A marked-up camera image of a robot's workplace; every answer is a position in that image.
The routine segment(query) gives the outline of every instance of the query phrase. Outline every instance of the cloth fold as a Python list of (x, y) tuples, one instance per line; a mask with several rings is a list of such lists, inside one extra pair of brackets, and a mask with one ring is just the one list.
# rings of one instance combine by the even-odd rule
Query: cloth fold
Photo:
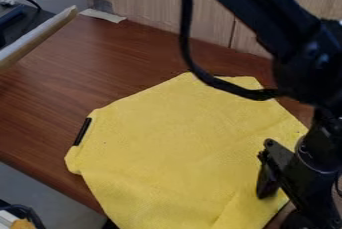
[[(224, 77), (257, 89), (252, 77)], [(65, 157), (121, 229), (260, 229), (287, 202), (256, 197), (266, 138), (306, 128), (276, 101), (212, 89), (190, 73), (94, 110)]]

